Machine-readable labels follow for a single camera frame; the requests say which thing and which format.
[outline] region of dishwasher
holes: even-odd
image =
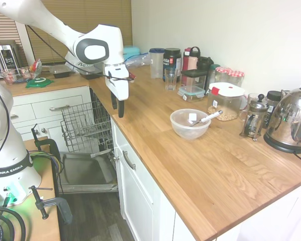
[[[62,110],[61,129],[69,152],[60,152],[59,192],[117,192],[110,116],[93,93],[92,102]]]

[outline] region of dishwasher door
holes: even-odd
[[[110,150],[94,158],[85,153],[61,152],[60,156],[63,165],[60,174],[62,189],[58,183],[60,193],[118,191],[116,170],[110,160]]]

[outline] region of window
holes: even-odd
[[[7,18],[2,14],[0,14],[0,41],[1,40],[15,40],[16,44],[19,47],[18,51],[21,57],[22,65],[28,65],[15,21]]]
[[[72,29],[88,33],[98,24],[118,26],[124,45],[132,45],[130,0],[43,0],[46,8]],[[68,49],[49,34],[37,28],[34,30],[59,54],[66,56]],[[64,62],[28,27],[29,39],[35,58],[45,64]]]

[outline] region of blue container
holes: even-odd
[[[140,54],[139,48],[135,46],[125,46],[124,47],[124,59],[128,59],[131,56]]]

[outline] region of cabinet handle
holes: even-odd
[[[62,106],[62,107],[56,107],[56,108],[51,107],[49,110],[50,110],[50,111],[57,111],[57,110],[67,109],[67,108],[69,108],[69,107],[70,107],[70,105],[65,105],[65,106]]]
[[[136,169],[136,164],[133,164],[130,161],[130,159],[128,158],[128,152],[127,151],[122,151],[122,154],[124,155],[125,161],[129,165],[129,167],[132,168],[133,170],[135,170]]]

